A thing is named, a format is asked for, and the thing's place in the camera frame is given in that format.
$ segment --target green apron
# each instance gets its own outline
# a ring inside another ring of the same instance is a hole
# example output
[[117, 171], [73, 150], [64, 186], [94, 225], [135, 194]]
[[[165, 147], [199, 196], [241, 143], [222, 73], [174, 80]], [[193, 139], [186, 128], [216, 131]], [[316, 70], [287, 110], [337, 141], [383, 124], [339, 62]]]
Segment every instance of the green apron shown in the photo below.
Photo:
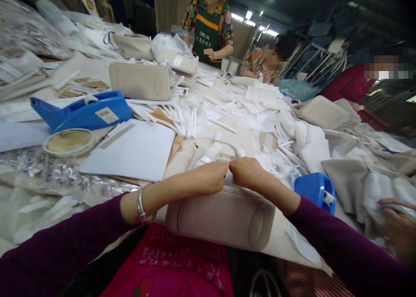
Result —
[[195, 21], [195, 42], [192, 48], [194, 56], [199, 57], [200, 62], [204, 62], [214, 68], [221, 70], [222, 59], [210, 59], [204, 55], [204, 50], [212, 48], [213, 51], [221, 50], [220, 37], [218, 34], [221, 15], [214, 16], [202, 6], [198, 8], [198, 14]]

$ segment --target ceiling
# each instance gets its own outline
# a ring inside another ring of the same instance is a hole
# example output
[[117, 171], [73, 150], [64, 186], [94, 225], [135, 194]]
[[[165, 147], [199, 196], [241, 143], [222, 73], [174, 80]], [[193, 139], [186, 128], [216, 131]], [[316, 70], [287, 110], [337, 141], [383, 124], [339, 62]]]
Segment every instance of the ceiling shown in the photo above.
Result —
[[[322, 7], [328, 7], [334, 0], [228, 0], [232, 11], [240, 16], [253, 11], [251, 21], [271, 23], [270, 28], [280, 34], [287, 29], [308, 24]], [[362, 23], [360, 36], [377, 36], [386, 43], [398, 43], [414, 38], [411, 25], [413, 12], [409, 0], [339, 0], [334, 9], [347, 9], [354, 15], [353, 22]]]

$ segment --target blue plastic container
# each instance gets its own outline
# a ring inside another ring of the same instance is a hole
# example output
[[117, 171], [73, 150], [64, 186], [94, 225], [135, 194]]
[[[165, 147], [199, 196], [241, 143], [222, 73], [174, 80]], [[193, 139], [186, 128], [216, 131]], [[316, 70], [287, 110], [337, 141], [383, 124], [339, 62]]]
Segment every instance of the blue plastic container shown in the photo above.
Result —
[[[324, 191], [327, 191], [334, 197], [334, 202], [330, 206], [324, 202]], [[295, 180], [295, 192], [310, 199], [331, 215], [335, 215], [337, 205], [335, 186], [328, 176], [321, 173], [314, 173], [299, 177]]]

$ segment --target orange stripe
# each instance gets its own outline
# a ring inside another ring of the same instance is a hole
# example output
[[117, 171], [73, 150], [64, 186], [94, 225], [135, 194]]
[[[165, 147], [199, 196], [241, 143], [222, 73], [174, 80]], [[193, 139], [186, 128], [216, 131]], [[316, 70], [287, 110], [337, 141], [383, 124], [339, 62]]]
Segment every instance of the orange stripe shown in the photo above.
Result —
[[218, 25], [216, 25], [216, 24], [214, 24], [214, 23], [212, 23], [212, 22], [209, 22], [207, 19], [205, 19], [203, 16], [201, 16], [200, 14], [198, 14], [197, 16], [196, 16], [196, 18], [199, 20], [199, 21], [201, 21], [203, 24], [205, 24], [206, 26], [209, 26], [211, 29], [214, 29], [215, 31], [218, 31], [219, 30], [219, 27], [218, 27]]

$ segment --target floral shirt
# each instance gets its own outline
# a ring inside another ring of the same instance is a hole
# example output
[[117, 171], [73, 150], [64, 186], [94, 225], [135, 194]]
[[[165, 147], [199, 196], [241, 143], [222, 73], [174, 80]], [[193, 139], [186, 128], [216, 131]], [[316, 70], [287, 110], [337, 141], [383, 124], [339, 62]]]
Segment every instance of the floral shirt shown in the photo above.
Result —
[[[195, 27], [195, 20], [198, 14], [198, 8], [201, 7], [201, 0], [191, 0], [188, 10], [186, 11], [185, 19], [183, 20], [183, 31], [186, 35], [191, 33], [192, 28]], [[230, 24], [225, 22], [225, 15], [231, 10], [230, 5], [226, 4], [218, 5], [214, 12], [214, 15], [221, 15], [220, 29], [218, 35], [220, 36], [220, 46], [225, 47], [226, 45], [234, 44], [234, 32], [233, 23]]]
[[260, 73], [263, 75], [263, 82], [270, 82], [277, 86], [279, 82], [279, 75], [281, 71], [265, 71], [266, 57], [264, 49], [255, 48], [248, 57], [240, 63], [237, 69], [238, 75], [243, 74], [249, 70], [253, 72], [257, 77], [260, 77]]

